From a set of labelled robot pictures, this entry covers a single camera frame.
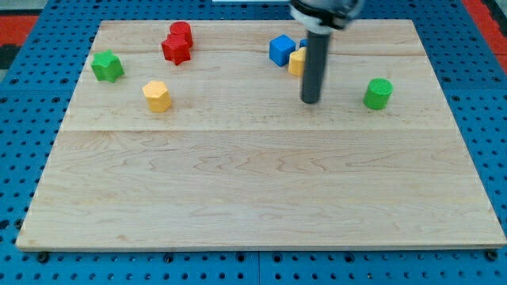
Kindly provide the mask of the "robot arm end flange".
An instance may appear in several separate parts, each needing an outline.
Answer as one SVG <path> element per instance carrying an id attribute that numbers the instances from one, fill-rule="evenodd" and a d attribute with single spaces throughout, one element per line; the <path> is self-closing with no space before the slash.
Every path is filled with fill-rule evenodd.
<path id="1" fill-rule="evenodd" d="M 290 0 L 290 14 L 308 31 L 329 35 L 345 29 L 364 8 L 365 0 Z"/>

